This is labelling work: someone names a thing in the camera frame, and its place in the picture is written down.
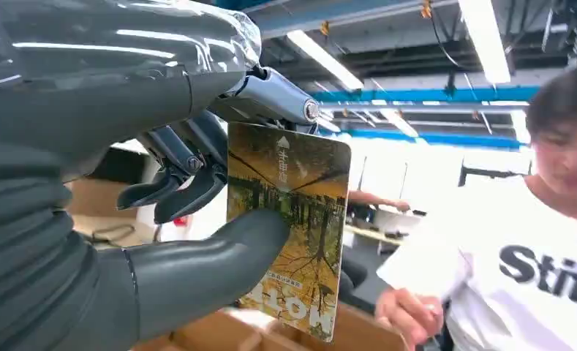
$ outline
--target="person's arm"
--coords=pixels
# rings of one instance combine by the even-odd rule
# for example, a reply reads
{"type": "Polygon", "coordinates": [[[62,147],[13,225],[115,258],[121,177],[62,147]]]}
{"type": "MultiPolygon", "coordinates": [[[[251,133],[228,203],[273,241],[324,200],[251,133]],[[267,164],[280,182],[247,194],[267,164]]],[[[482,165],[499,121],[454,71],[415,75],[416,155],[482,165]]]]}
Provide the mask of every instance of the person's arm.
{"type": "Polygon", "coordinates": [[[407,212],[411,209],[406,201],[382,199],[381,197],[360,190],[349,192],[348,200],[350,203],[359,203],[363,205],[389,205],[397,208],[398,211],[401,212],[407,212]]]}
{"type": "Polygon", "coordinates": [[[449,203],[429,211],[377,271],[389,288],[380,296],[375,316],[383,325],[398,330],[410,350],[440,331],[442,301],[471,274],[471,259],[463,250],[466,221],[459,216],[464,212],[449,203]]]}

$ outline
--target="robotic hand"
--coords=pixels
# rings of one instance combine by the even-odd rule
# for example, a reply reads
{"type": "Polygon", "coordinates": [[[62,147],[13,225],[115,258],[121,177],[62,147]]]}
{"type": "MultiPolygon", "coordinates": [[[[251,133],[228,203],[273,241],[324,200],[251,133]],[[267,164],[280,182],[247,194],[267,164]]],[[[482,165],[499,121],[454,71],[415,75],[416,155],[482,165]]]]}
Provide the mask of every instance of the robotic hand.
{"type": "Polygon", "coordinates": [[[263,277],[288,237],[272,211],[206,241],[98,252],[62,209],[62,183],[120,140],[162,169],[118,206],[155,202],[165,222],[225,184],[215,116],[314,132],[316,104],[259,53],[246,16],[193,1],[0,0],[0,350],[128,350],[263,277]]]}
{"type": "Polygon", "coordinates": [[[309,95],[274,69],[255,66],[207,110],[137,137],[162,167],[151,184],[123,192],[118,208],[156,203],[155,221],[165,223],[192,214],[212,200],[227,181],[227,135],[217,116],[314,134],[317,115],[318,105],[309,95]],[[178,190],[192,176],[192,183],[178,190]]]}

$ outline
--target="ceiling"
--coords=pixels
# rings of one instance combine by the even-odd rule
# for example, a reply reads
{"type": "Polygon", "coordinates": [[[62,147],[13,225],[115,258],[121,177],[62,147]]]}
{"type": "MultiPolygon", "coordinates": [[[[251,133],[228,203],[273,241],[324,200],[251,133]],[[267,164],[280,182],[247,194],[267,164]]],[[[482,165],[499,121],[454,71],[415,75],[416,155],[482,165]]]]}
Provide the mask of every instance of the ceiling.
{"type": "MultiPolygon", "coordinates": [[[[573,44],[569,42],[556,52],[543,52],[551,0],[492,0],[503,45],[509,49],[508,66],[513,76],[508,84],[492,86],[483,77],[456,0],[433,0],[432,19],[421,15],[422,0],[214,0],[214,3],[246,12],[263,36],[261,63],[277,69],[323,103],[396,97],[407,101],[408,96],[416,103],[427,99],[477,104],[485,99],[527,100],[538,86],[568,66],[573,44]],[[325,21],[329,23],[328,36],[320,30],[325,21]],[[362,91],[347,91],[329,71],[287,39],[285,34],[296,29],[304,30],[366,87],[362,91]],[[443,49],[460,67],[452,63],[443,49]],[[450,82],[455,90],[446,91],[450,82]]],[[[383,133],[390,131],[390,135],[397,132],[379,113],[372,114],[374,118],[361,112],[336,111],[332,122],[348,131],[376,129],[383,133]]],[[[516,136],[509,113],[433,110],[403,113],[402,117],[420,135],[510,139],[516,136]]]]}

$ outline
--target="black hair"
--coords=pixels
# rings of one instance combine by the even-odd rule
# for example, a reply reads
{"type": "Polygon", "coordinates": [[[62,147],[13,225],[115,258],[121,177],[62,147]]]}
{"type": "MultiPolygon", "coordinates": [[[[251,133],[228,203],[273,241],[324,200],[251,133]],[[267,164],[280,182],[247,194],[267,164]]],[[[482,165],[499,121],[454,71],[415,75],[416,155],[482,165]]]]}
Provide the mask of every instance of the black hair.
{"type": "Polygon", "coordinates": [[[577,121],[577,68],[542,87],[529,102],[527,129],[532,136],[563,121],[577,121]]]}

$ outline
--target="fluorescent light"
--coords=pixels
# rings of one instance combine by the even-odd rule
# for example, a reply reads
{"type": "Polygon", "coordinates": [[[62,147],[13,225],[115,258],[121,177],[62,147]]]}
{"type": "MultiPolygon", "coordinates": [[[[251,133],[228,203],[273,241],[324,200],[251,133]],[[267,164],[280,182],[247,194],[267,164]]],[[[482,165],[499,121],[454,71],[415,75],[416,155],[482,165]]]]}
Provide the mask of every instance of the fluorescent light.
{"type": "Polygon", "coordinates": [[[491,0],[459,0],[459,5],[486,79],[493,84],[510,82],[510,70],[491,0]]]}
{"type": "Polygon", "coordinates": [[[319,89],[327,91],[328,93],[330,93],[329,89],[325,88],[325,86],[321,83],[318,83],[316,80],[314,81],[314,85],[316,85],[319,89]]]}
{"type": "Polygon", "coordinates": [[[374,128],[377,127],[376,125],[374,125],[374,123],[368,121],[368,119],[366,117],[362,116],[361,113],[355,112],[355,115],[357,115],[357,117],[361,118],[362,121],[366,122],[367,124],[370,124],[372,127],[374,127],[374,128]]]}
{"type": "Polygon", "coordinates": [[[318,116],[330,122],[333,120],[333,112],[320,111],[320,114],[318,116]]]}
{"type": "Polygon", "coordinates": [[[372,78],[372,82],[381,90],[385,91],[385,89],[379,84],[379,82],[377,82],[376,80],[374,80],[374,78],[372,78]]]}
{"type": "Polygon", "coordinates": [[[398,110],[392,110],[390,108],[383,108],[381,111],[383,117],[388,119],[396,128],[400,129],[401,132],[410,136],[410,137],[418,137],[418,132],[411,127],[407,121],[405,121],[401,116],[398,110]]]}
{"type": "Polygon", "coordinates": [[[376,117],[372,112],[365,111],[366,115],[372,119],[375,123],[381,123],[380,118],[376,117]]]}
{"type": "Polygon", "coordinates": [[[346,67],[331,57],[325,49],[321,48],[320,45],[308,37],[303,31],[291,31],[288,32],[287,36],[288,39],[300,47],[301,50],[335,75],[347,88],[351,90],[363,88],[363,83],[357,79],[356,76],[352,75],[346,67]]]}
{"type": "Polygon", "coordinates": [[[527,130],[527,116],[525,115],[525,112],[523,110],[512,111],[510,116],[512,117],[512,126],[516,133],[516,139],[521,143],[529,144],[532,141],[532,138],[527,130]]]}
{"type": "Polygon", "coordinates": [[[486,105],[495,106],[529,106],[527,101],[490,101],[486,105]]]}
{"type": "Polygon", "coordinates": [[[317,119],[317,121],[318,121],[318,125],[325,128],[325,129],[331,130],[334,133],[340,132],[340,128],[338,128],[337,125],[331,123],[330,121],[327,121],[326,119],[319,118],[319,119],[317,119]]]}

